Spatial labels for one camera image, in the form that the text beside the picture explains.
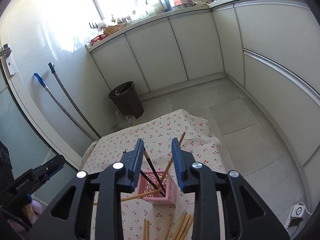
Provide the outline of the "left hand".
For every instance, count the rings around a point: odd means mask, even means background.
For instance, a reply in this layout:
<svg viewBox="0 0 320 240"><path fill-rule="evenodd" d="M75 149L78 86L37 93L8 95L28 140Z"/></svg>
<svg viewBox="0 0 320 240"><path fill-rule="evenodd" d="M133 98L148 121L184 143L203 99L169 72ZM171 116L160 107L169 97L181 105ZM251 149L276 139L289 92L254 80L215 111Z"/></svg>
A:
<svg viewBox="0 0 320 240"><path fill-rule="evenodd" d="M25 210L29 222L33 225L42 213L42 205L39 202L32 200L31 203L25 207Z"/></svg>

